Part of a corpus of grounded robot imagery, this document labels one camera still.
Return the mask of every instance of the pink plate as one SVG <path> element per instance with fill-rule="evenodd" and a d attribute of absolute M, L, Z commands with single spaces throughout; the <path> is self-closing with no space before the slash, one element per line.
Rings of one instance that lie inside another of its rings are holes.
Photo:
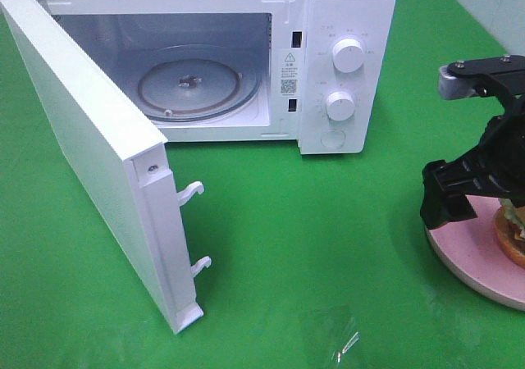
<path fill-rule="evenodd" d="M 441 261 L 469 287 L 511 308 L 525 310 L 525 269 L 514 264 L 496 242 L 496 198 L 468 197 L 477 218 L 428 230 Z"/>

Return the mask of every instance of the qr code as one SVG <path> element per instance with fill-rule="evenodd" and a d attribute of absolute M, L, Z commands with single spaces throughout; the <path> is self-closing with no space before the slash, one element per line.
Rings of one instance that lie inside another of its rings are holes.
<path fill-rule="evenodd" d="M 281 80 L 281 94 L 297 92 L 297 80 Z"/>

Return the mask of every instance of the food item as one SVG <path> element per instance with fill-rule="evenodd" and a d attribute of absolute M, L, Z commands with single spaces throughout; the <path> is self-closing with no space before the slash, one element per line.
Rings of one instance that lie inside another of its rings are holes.
<path fill-rule="evenodd" d="M 494 225 L 498 244 L 513 262 L 525 268 L 525 207 L 514 207 L 508 199 L 495 214 Z"/>

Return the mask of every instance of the white wall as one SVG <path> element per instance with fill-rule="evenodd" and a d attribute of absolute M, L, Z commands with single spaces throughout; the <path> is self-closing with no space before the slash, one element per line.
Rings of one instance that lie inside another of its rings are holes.
<path fill-rule="evenodd" d="M 458 1 L 509 53 L 525 55 L 525 0 Z"/>

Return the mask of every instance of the warning label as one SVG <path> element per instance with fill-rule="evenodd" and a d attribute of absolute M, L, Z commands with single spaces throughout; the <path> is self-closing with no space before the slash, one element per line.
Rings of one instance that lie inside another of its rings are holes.
<path fill-rule="evenodd" d="M 281 95 L 294 96 L 298 93 L 299 75 L 303 54 L 297 49 L 283 49 L 280 53 Z"/>

